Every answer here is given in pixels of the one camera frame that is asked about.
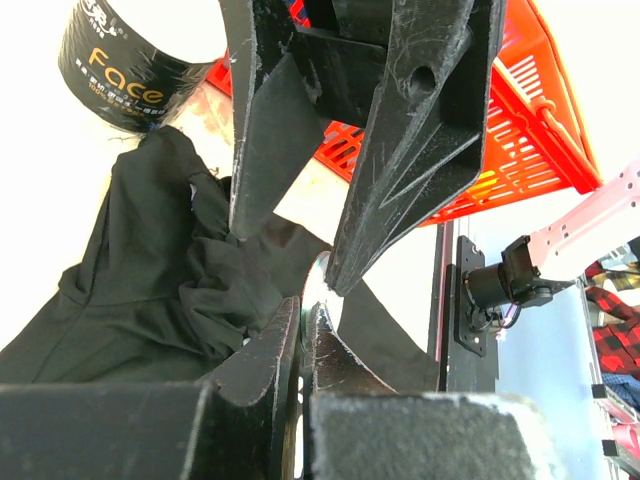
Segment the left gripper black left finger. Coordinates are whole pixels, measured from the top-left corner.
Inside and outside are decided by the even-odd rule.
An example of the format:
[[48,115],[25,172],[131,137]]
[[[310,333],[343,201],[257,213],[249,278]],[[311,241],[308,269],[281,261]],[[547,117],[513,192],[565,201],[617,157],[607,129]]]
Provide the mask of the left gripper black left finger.
[[193,382],[5,385],[5,479],[290,479],[300,305]]

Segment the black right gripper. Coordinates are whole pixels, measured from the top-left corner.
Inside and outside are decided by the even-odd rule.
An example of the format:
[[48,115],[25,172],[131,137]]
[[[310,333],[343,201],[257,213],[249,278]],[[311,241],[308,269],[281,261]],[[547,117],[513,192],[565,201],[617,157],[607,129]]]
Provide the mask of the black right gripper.
[[282,1],[224,1],[221,9],[237,238],[257,233],[304,169],[324,138],[321,117],[366,125],[325,274],[344,296],[482,172],[506,4],[291,1],[288,11]]

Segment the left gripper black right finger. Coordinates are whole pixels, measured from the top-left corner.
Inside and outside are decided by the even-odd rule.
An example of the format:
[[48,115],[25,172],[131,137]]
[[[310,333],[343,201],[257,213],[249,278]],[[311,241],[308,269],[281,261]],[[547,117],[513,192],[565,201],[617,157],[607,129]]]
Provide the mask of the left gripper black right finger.
[[311,360],[306,445],[315,479],[562,479],[539,409],[514,395],[399,394],[305,312]]

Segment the round colourful brooch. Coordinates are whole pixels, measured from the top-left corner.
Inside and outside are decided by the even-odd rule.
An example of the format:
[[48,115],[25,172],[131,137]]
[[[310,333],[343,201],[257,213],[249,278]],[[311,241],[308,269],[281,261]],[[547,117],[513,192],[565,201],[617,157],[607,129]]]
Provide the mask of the round colourful brooch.
[[329,326],[336,332],[342,317],[344,298],[326,283],[329,251],[321,252],[313,261],[301,295],[300,335],[305,349],[311,346],[311,325],[314,323],[312,309],[320,304],[328,311]]

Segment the black printed t-shirt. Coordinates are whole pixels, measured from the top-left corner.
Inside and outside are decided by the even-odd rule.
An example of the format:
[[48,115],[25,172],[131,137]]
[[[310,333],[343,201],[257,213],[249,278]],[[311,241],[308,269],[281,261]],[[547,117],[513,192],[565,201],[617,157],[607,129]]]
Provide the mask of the black printed t-shirt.
[[119,155],[82,260],[2,350],[2,382],[194,381],[245,347],[328,246],[276,215],[236,239],[230,186],[172,127]]

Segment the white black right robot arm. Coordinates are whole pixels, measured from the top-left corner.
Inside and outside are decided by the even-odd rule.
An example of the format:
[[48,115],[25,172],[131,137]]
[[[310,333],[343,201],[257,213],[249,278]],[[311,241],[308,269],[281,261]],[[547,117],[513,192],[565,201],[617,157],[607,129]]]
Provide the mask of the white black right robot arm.
[[511,141],[585,195],[503,254],[501,300],[530,306],[639,232],[639,171],[603,183],[572,94],[554,80],[530,98],[498,53],[504,19],[537,23],[529,1],[308,1],[308,26],[283,1],[221,5],[231,70],[230,228],[257,233],[333,122],[363,132],[323,280],[347,295],[381,255],[471,187],[486,158],[492,105]]

